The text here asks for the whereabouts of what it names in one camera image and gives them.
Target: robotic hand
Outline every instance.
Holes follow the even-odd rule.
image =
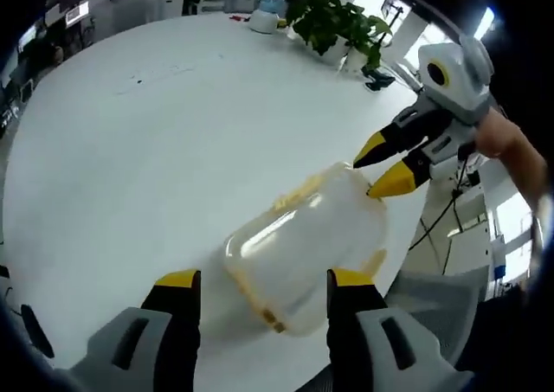
[[[192,392],[200,347],[201,273],[156,281],[140,308],[128,307],[88,341],[67,378],[70,390]]]
[[[333,392],[455,392],[473,377],[454,369],[435,335],[407,312],[387,308],[364,274],[328,271],[327,317]]]
[[[460,45],[423,46],[419,62],[417,101],[373,134],[354,160],[361,168],[411,150],[375,182],[370,197],[403,195],[454,173],[459,151],[471,152],[476,127],[494,105],[488,88],[493,64],[479,40],[462,36]]]

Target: potted plant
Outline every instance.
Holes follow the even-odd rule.
[[[338,63],[347,53],[347,40],[339,34],[340,0],[289,0],[287,24],[314,53],[328,63]]]
[[[364,9],[352,3],[342,8],[340,34],[350,47],[344,69],[358,72],[362,67],[377,69],[381,62],[379,37],[391,34],[389,25],[377,16],[364,16]]]
[[[340,0],[289,0],[287,24],[324,61],[335,64],[348,53],[349,70],[377,68],[381,59],[377,38],[390,33],[390,28],[383,19],[364,16],[363,11]]]

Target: desk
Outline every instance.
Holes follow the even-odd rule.
[[[60,11],[60,5],[56,4],[54,7],[52,7],[50,10],[46,12],[44,15],[44,23],[47,27],[50,27],[55,22],[59,21],[62,18],[65,18],[66,13]]]
[[[164,0],[164,18],[180,17],[184,13],[184,0]]]
[[[87,339],[160,276],[203,270],[225,238],[309,175],[352,160],[416,95],[336,74],[284,35],[223,13],[146,24],[95,43],[45,78],[10,153],[7,266],[67,368]],[[364,170],[375,181],[400,157]],[[386,201],[386,293],[427,186]],[[196,390],[295,390],[328,364],[326,328],[268,330],[220,347],[203,322]]]

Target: green leaves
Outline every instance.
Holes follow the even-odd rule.
[[[289,0],[287,24],[314,50],[323,55],[341,35],[347,45],[368,56],[368,65],[379,66],[380,45],[375,41],[389,25],[377,16],[364,16],[364,8],[340,0]]]

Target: white kettle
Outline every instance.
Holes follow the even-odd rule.
[[[278,13],[284,8],[285,0],[260,0],[260,6],[252,13],[248,26],[258,33],[271,35],[279,23]]]

